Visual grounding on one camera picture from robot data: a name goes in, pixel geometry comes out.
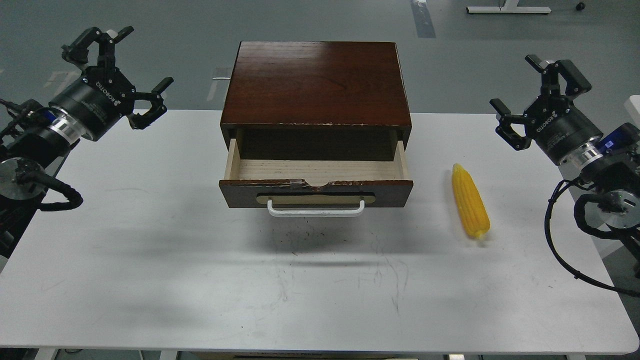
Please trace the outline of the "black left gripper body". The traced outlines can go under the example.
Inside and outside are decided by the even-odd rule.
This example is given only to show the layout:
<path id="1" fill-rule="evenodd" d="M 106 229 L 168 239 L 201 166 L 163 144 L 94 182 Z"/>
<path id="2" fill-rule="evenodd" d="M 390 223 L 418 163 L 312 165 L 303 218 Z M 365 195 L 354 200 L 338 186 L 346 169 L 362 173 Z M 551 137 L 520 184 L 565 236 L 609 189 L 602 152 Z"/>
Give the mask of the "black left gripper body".
<path id="1" fill-rule="evenodd" d="M 111 80 L 104 79 L 104 72 L 99 67 L 85 68 L 80 78 L 49 102 L 79 121 L 86 130 L 82 136 L 94 142 L 134 109 L 135 85 L 119 68 Z"/>

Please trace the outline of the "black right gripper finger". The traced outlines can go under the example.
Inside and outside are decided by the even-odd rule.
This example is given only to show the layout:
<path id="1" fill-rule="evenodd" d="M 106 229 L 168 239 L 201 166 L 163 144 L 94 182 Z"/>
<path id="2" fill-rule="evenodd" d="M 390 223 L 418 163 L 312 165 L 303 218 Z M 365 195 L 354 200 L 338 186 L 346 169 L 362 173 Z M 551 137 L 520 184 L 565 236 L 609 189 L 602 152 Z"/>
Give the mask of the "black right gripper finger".
<path id="1" fill-rule="evenodd" d="M 525 135 L 519 135 L 514 130 L 513 125 L 523 125 L 525 129 L 534 124 L 534 118 L 528 114 L 512 114 L 511 110 L 499 98 L 492 98 L 489 104 L 496 111 L 498 126 L 495 128 L 496 134 L 507 142 L 515 151 L 522 151 L 530 148 L 532 139 Z"/>
<path id="2" fill-rule="evenodd" d="M 544 100 L 553 97 L 573 101 L 592 89 L 572 60 L 542 60 L 535 54 L 528 54 L 525 61 L 541 75 L 540 93 Z"/>

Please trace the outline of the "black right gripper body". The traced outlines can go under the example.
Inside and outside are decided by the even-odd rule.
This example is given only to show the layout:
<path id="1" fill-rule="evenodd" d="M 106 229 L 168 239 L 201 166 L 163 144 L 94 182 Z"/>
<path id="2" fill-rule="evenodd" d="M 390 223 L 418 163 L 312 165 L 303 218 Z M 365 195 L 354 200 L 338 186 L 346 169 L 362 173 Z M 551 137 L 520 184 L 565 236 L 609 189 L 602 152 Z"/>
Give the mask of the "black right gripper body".
<path id="1" fill-rule="evenodd" d="M 526 136 L 533 139 L 556 166 L 583 144 L 603 137 L 601 130 L 567 96 L 546 99 L 539 96 L 524 114 L 528 120 Z"/>

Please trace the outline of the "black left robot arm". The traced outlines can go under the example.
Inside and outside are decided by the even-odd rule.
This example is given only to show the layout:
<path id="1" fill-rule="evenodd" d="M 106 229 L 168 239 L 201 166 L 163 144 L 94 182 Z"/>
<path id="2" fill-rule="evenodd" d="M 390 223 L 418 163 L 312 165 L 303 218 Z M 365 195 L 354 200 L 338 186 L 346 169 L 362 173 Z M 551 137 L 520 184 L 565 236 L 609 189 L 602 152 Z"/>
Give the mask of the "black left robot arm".
<path id="1" fill-rule="evenodd" d="M 149 92 L 136 87 L 116 65 L 115 46 L 134 31 L 90 27 L 62 46 L 62 59 L 80 76 L 48 105 L 2 100 L 11 120 L 1 130 L 1 255 L 9 258 L 35 213 L 74 210 L 80 192 L 59 180 L 64 161 L 80 139 L 96 142 L 119 120 L 143 130 L 166 114 L 162 94 L 173 83 L 165 77 Z"/>

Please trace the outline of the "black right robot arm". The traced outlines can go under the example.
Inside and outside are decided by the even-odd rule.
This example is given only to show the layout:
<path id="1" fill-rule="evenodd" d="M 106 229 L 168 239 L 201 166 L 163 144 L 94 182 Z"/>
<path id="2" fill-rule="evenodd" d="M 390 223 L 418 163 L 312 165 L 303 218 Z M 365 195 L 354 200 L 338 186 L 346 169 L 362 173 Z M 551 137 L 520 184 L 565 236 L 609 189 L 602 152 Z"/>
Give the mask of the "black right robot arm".
<path id="1" fill-rule="evenodd" d="M 592 85 L 569 59 L 525 60 L 541 76 L 540 94 L 522 114 L 513 114 L 498 98 L 496 134 L 514 150 L 532 142 L 555 164 L 572 164 L 577 181 L 591 184 L 574 204 L 574 219 L 585 233 L 619 240 L 639 257 L 639 130 L 627 122 L 609 135 L 574 105 Z"/>

